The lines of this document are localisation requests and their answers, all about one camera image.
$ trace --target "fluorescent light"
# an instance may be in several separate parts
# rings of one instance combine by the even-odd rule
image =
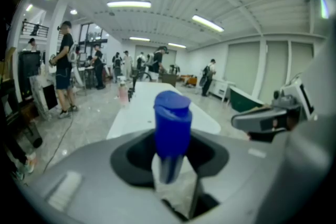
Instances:
[[[208,26],[208,27],[210,27],[210,28],[212,28],[212,29],[214,29],[218,32],[223,32],[224,31],[224,29],[221,28],[220,26],[210,22],[209,20],[206,20],[202,17],[199,17],[197,15],[194,15],[192,19],[195,20],[196,22],[199,22],[200,24],[206,25],[206,26]]]
[[[152,4],[146,1],[117,1],[107,3],[109,7],[139,7],[150,8]]]
[[[321,2],[321,16],[323,19],[329,19],[329,13],[325,0],[320,0]]]
[[[175,44],[175,43],[168,43],[168,45],[175,46],[175,47],[180,47],[180,48],[186,48],[186,46],[184,46],[184,45],[179,45],[179,44]]]
[[[32,4],[30,4],[27,8],[26,8],[26,11],[28,12],[28,11],[30,11],[30,9],[33,7],[33,5]]]
[[[149,38],[142,38],[142,37],[130,37],[130,40],[150,41]]]

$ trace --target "white cabinet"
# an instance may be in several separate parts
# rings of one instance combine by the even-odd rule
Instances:
[[[235,86],[235,84],[230,81],[213,79],[209,88],[209,92],[218,97],[221,97],[222,102],[224,102],[225,98],[230,98],[230,86]]]

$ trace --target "blue cup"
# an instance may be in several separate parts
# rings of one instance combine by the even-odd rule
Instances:
[[[191,138],[190,99],[173,91],[155,98],[155,146],[161,160],[160,181],[172,183],[178,177]]]

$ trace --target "railing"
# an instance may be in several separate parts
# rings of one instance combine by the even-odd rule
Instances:
[[[34,37],[47,37],[48,36],[49,27],[43,25],[36,25],[26,21],[22,22],[21,34],[29,35]]]

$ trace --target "cap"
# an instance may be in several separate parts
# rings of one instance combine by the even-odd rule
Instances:
[[[61,25],[66,25],[66,26],[68,26],[69,28],[71,28],[71,22],[68,21],[68,20],[65,20]]]
[[[160,47],[158,48],[158,50],[164,50],[164,52],[165,52],[166,54],[169,54],[169,51],[168,51],[168,49],[167,49],[166,46],[160,46]]]

